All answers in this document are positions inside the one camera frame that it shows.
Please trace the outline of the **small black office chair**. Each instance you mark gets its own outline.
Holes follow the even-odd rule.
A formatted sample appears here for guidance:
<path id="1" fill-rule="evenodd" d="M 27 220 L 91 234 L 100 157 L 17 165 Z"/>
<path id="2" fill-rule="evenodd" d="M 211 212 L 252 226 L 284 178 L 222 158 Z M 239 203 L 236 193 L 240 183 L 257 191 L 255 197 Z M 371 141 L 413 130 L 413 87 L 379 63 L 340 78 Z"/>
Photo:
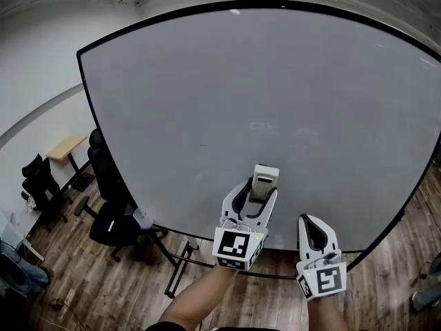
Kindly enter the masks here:
<path id="1" fill-rule="evenodd" d="M 22 175 L 25 178 L 22 187 L 28 198 L 33 199 L 33 210 L 41 213 L 46 230 L 51 232 L 50 224 L 55 219 L 62 218 L 67 223 L 68 218 L 62 209 L 66 203 L 72 204 L 73 201 L 63 195 L 52 176 L 49 159 L 37 154 L 28 165 L 22 167 Z"/>

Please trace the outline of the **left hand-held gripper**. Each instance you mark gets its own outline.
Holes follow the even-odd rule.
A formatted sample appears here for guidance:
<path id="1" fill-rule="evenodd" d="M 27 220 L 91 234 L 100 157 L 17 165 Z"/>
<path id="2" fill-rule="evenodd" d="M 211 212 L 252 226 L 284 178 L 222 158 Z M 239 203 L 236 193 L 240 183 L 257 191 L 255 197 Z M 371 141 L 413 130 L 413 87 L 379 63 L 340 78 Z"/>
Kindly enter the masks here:
<path id="1" fill-rule="evenodd" d="M 263 249 L 278 191 L 277 188 L 271 189 L 265 202 L 246 202 L 251 188 L 250 177 L 223 199 L 222 218 L 220 226 L 215 229 L 212 249 L 219 266 L 249 271 Z"/>

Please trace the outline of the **tall black office chair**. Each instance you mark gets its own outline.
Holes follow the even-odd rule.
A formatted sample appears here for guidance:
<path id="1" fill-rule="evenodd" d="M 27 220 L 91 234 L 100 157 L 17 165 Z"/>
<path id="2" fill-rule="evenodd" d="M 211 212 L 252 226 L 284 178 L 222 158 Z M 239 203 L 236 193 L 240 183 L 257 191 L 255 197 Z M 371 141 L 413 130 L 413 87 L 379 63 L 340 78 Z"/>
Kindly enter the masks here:
<path id="1" fill-rule="evenodd" d="M 89 144 L 88 158 L 104 203 L 95 212 L 88 205 L 90 198 L 85 196 L 76 205 L 74 215 L 78 217 L 85 211 L 94 219 L 89 237 L 97 243 L 113 247 L 111 257 L 116 262 L 120 261 L 117 256 L 119 251 L 132 246 L 139 259 L 143 259 L 146 265 L 152 265 L 153 261 L 143 256 L 138 238 L 150 232 L 154 238 L 165 237 L 168 231 L 160 228 L 143 229 L 136 221 L 134 208 L 130 204 L 130 193 L 98 129 L 90 134 Z"/>

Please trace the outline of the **person's black shorts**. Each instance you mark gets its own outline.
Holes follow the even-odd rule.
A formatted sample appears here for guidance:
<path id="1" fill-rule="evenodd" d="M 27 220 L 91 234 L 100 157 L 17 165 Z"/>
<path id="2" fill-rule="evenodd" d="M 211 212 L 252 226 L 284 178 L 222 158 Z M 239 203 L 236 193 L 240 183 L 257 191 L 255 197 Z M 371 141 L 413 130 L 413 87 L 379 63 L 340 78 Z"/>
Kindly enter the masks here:
<path id="1" fill-rule="evenodd" d="M 151 325 L 144 331 L 187 331 L 183 326 L 170 321 L 162 321 Z"/>

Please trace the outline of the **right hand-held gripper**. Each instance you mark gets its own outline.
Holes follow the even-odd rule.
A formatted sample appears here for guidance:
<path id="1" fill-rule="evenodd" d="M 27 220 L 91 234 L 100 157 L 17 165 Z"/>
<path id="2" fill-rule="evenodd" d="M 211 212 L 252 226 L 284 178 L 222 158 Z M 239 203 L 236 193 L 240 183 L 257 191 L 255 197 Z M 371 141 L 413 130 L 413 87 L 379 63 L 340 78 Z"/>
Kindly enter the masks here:
<path id="1" fill-rule="evenodd" d="M 302 214 L 298 219 L 298 248 L 302 261 L 296 264 L 296 280 L 307 301 L 346 290 L 347 263 L 341 259 L 336 233 L 330 225 L 315 216 Z M 313 260 L 311 251 L 326 255 Z"/>

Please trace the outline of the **black-framed whiteboard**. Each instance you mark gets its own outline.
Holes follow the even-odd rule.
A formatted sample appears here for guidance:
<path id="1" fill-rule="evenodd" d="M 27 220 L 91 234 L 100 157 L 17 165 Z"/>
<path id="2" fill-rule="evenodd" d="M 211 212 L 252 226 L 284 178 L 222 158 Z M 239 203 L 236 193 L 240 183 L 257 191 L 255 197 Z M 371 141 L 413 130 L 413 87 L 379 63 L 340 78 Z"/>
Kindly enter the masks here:
<path id="1" fill-rule="evenodd" d="M 355 12 L 234 0 L 139 21 L 76 54 L 135 205 L 211 240 L 227 193 L 280 170 L 266 247 L 302 214 L 364 259 L 401 220 L 441 140 L 441 51 Z"/>

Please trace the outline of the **white covered table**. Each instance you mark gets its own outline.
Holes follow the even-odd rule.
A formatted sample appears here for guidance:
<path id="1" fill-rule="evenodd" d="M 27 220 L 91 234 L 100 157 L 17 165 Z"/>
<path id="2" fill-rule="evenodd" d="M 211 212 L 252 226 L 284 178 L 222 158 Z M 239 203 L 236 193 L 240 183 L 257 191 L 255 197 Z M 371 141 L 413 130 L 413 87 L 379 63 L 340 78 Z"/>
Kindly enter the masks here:
<path id="1" fill-rule="evenodd" d="M 18 250 L 24 245 L 33 255 L 39 260 L 45 261 L 45 258 L 37 252 L 32 244 L 26 239 L 22 233 L 12 222 L 12 215 L 5 214 L 0 210 L 0 239 L 10 245 L 15 250 Z"/>

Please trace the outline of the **small wooden side table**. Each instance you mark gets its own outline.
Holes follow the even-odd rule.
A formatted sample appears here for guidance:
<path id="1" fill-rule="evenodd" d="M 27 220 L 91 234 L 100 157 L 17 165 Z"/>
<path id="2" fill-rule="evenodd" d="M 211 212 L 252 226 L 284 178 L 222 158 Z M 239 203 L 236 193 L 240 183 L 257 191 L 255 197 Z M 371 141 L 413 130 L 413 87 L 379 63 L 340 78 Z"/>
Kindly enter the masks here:
<path id="1" fill-rule="evenodd" d="M 87 136 L 68 136 L 46 153 L 46 157 L 54 161 L 68 159 L 75 172 L 70 187 L 79 192 L 84 192 L 95 178 L 93 174 L 83 173 L 72 156 L 72 152 L 87 138 Z"/>

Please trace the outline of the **person's left forearm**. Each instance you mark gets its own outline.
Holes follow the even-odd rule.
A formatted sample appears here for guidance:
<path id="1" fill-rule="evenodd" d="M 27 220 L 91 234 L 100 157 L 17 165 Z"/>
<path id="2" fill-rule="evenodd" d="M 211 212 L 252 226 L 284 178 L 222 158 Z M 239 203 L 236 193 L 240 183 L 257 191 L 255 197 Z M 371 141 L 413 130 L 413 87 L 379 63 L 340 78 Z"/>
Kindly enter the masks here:
<path id="1" fill-rule="evenodd" d="M 155 326 L 196 331 L 196 327 L 223 300 L 237 274 L 237 270 L 215 265 L 169 304 Z"/>

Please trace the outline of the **beige whiteboard eraser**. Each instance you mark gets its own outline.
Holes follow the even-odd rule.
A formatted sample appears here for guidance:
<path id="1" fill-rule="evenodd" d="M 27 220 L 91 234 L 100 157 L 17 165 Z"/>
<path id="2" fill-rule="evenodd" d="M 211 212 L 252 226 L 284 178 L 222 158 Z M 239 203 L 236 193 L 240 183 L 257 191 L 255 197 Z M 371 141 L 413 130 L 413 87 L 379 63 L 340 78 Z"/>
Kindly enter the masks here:
<path id="1" fill-rule="evenodd" d="M 254 167 L 252 188 L 249 201 L 252 203 L 264 203 L 276 187 L 280 170 L 275 167 L 257 164 Z"/>

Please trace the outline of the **person's right forearm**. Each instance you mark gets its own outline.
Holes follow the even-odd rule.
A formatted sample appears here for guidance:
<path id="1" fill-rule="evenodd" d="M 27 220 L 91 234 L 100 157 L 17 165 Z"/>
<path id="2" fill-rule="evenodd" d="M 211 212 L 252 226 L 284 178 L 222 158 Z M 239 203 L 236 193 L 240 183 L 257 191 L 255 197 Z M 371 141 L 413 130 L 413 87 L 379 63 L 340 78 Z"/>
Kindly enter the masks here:
<path id="1" fill-rule="evenodd" d="M 308 331 L 349 331 L 334 299 L 334 297 L 323 297 L 307 302 Z"/>

